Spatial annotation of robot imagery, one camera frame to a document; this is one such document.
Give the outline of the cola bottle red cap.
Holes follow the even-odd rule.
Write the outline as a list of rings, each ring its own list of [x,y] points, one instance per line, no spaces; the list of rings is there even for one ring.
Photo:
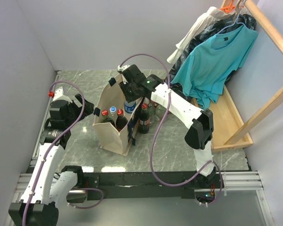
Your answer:
[[[138,119],[138,131],[141,134],[147,134],[149,131],[149,122],[150,122],[150,118],[149,118],[149,112],[148,112],[148,104],[147,103],[143,103],[141,105],[141,114],[139,116]]]
[[[127,118],[124,116],[124,111],[122,109],[117,110],[117,120],[116,129],[121,131],[128,123]]]
[[[106,109],[101,111],[102,114],[102,121],[101,123],[110,123],[111,125],[115,126],[114,120],[109,116],[109,113]]]

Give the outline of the beige canvas tote bag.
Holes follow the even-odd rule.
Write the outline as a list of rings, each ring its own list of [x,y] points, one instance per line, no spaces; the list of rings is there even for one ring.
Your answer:
[[[138,114],[141,111],[142,98],[136,100],[136,106],[131,113],[124,112],[129,124],[118,131],[111,123],[103,123],[102,110],[110,108],[125,109],[125,96],[119,86],[121,74],[112,77],[104,87],[97,107],[94,110],[93,127],[100,141],[100,148],[126,156],[131,145],[135,145],[135,134],[138,127]]]

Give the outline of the clear green-capped glass bottle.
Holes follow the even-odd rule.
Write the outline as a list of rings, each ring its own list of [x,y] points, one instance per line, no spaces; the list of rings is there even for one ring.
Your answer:
[[[156,120],[156,110],[152,103],[148,103],[149,123],[153,124]]]

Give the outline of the cola bottle red cap front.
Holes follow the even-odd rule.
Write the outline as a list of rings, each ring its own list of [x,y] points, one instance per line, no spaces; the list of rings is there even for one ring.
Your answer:
[[[122,109],[117,110],[117,120],[116,129],[121,131],[128,123],[127,118],[124,116],[124,111]]]

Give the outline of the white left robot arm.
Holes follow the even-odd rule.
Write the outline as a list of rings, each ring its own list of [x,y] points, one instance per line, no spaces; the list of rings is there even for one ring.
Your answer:
[[[16,226],[55,226],[58,208],[67,204],[69,191],[87,185],[81,166],[64,167],[56,183],[52,181],[71,136],[67,128],[91,115],[94,104],[80,94],[76,94],[75,98],[82,104],[81,107],[64,94],[55,92],[50,96],[53,101],[40,136],[39,155],[31,179],[20,200],[11,203],[8,210]]]

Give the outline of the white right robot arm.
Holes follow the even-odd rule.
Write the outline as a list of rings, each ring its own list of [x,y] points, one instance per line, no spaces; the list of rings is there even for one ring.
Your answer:
[[[136,65],[118,66],[123,76],[119,86],[128,102],[146,97],[167,108],[188,129],[185,142],[193,149],[196,158],[197,182],[201,187],[213,183],[216,166],[212,159],[213,113],[202,110],[179,96],[156,75],[146,77]]]

